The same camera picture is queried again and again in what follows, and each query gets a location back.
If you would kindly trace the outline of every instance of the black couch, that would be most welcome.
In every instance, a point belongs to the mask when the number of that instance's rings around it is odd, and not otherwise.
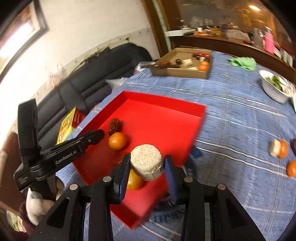
[[[111,93],[105,80],[131,77],[139,62],[151,60],[146,49],[126,43],[105,49],[67,77],[37,106],[42,149],[56,144],[61,122],[75,106],[87,114]]]

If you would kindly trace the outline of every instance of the green towel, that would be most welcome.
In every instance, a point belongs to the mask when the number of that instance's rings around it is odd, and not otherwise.
[[[241,67],[247,71],[256,70],[256,61],[253,58],[248,58],[248,57],[230,58],[228,59],[228,61],[230,61],[233,66]]]

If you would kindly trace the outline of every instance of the screw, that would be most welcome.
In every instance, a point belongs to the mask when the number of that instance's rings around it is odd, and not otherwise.
[[[106,177],[103,178],[103,181],[106,182],[106,183],[108,183],[111,180],[112,180],[112,178],[109,177],[109,176],[106,176]]]
[[[193,182],[193,179],[192,179],[192,177],[185,177],[184,181],[187,183],[191,183],[191,182]]]
[[[224,184],[218,184],[218,188],[220,190],[225,190],[226,189],[226,186]]]
[[[70,186],[70,190],[72,190],[72,191],[76,190],[77,188],[78,188],[78,185],[77,184],[72,184]]]

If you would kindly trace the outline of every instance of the pink thermos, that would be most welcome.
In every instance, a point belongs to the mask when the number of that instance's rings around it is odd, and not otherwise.
[[[265,26],[264,32],[264,40],[265,40],[265,51],[274,54],[274,36],[272,35],[272,31],[269,27]]]

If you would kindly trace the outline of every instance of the blue tablecloth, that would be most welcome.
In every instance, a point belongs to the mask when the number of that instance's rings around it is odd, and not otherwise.
[[[196,179],[207,185],[224,183],[243,205],[266,240],[282,234],[296,210],[296,179],[286,175],[292,150],[284,159],[271,157],[269,142],[296,137],[296,114],[290,103],[273,101],[261,87],[257,72],[233,67],[232,58],[213,52],[208,80],[152,76],[149,69],[129,78],[97,105],[69,138],[77,134],[121,91],[137,91],[207,106],[203,125],[194,145],[203,152],[194,165]],[[257,66],[257,71],[266,69]],[[72,164],[57,174],[69,185],[84,185]],[[148,220],[135,230],[112,216],[114,240],[180,240],[182,219],[170,223]],[[88,224],[85,224],[87,240]]]

